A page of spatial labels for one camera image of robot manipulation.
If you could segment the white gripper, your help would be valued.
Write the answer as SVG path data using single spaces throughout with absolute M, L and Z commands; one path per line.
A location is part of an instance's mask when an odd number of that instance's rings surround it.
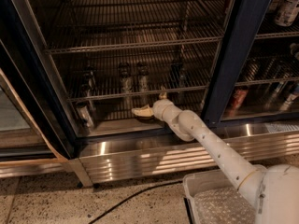
M 132 109 L 132 113 L 140 118 L 150 118 L 154 116 L 160 121 L 172 122 L 182 110 L 167 99 L 167 92 L 165 91 L 159 94 L 159 99 L 160 100 L 153 104 L 153 108 L 149 105 L 136 107 Z

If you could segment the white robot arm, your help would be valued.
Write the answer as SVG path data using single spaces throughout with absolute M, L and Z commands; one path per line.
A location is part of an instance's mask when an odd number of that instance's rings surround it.
M 183 141 L 198 141 L 255 209 L 255 224 L 299 224 L 299 168 L 288 164 L 257 168 L 214 134 L 191 110 L 168 99 L 134 108 L 137 117 L 165 122 Z

